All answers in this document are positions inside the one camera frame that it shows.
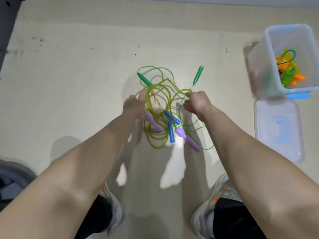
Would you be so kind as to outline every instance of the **shoe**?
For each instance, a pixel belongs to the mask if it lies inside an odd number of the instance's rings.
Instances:
[[[107,181],[105,182],[105,186],[102,187],[100,195],[106,198],[112,206],[112,219],[109,226],[104,230],[106,231],[106,235],[109,236],[124,219],[124,209],[115,195],[110,191]]]
[[[226,173],[218,178],[213,186],[213,191],[209,199],[205,201],[192,216],[191,223],[196,234],[201,239],[214,238],[213,219],[211,219],[211,226],[207,228],[207,217],[209,215],[213,216],[215,204],[220,197],[242,201]]]

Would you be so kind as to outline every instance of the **black pants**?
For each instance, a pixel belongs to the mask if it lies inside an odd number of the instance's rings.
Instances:
[[[85,239],[105,230],[112,219],[111,204],[102,196],[93,202],[75,239]],[[213,233],[216,239],[266,239],[244,203],[220,198],[216,202]]]

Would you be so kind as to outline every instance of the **beige floor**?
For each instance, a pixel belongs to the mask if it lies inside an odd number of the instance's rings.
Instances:
[[[254,135],[245,53],[274,24],[307,23],[318,37],[317,20],[315,10],[27,0],[0,74],[0,158],[40,174],[121,113],[123,101],[141,89],[136,71],[145,65],[171,69],[180,88],[189,88],[204,65],[194,90],[206,91]],[[297,102],[306,150],[299,166],[319,183],[319,98]],[[198,136],[203,145],[211,143],[205,132]],[[116,182],[121,166],[127,170],[125,186]],[[190,217],[222,173],[214,148],[195,154],[177,139],[175,146],[155,150],[134,132],[109,179],[126,209],[112,237],[196,238]],[[125,183],[125,172],[118,181]]]

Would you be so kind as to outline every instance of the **person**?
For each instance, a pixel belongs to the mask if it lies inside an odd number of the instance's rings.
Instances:
[[[187,96],[185,110],[205,123],[226,171],[191,218],[197,235],[318,238],[319,186],[241,130],[205,92]],[[123,208],[105,181],[134,121],[144,113],[144,100],[144,94],[130,96],[120,116],[24,189],[0,213],[1,238],[84,239],[119,226]]]

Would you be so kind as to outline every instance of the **purple handle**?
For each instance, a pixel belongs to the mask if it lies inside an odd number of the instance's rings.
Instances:
[[[200,152],[201,147],[190,137],[186,136],[185,131],[180,127],[175,129],[175,132],[178,136],[182,137],[196,152]]]
[[[148,121],[150,124],[152,124],[152,126],[155,129],[155,131],[157,131],[157,132],[162,131],[161,126],[156,123],[156,121],[154,120],[153,115],[149,111],[145,112],[144,118],[145,118],[146,121]]]

